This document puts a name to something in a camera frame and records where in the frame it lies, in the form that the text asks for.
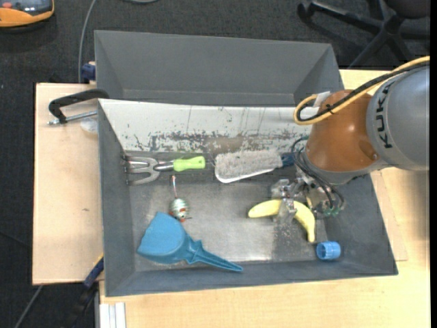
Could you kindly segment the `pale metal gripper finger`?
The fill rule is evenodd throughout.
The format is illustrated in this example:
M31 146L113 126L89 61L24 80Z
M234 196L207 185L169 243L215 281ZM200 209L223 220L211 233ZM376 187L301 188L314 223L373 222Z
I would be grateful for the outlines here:
M283 198L274 220L277 223L285 223L287 220L293 219L296 213L297 209L295 207L294 200L290 198Z
M290 181L280 179L270 186L270 195L272 199L287 199L290 197Z

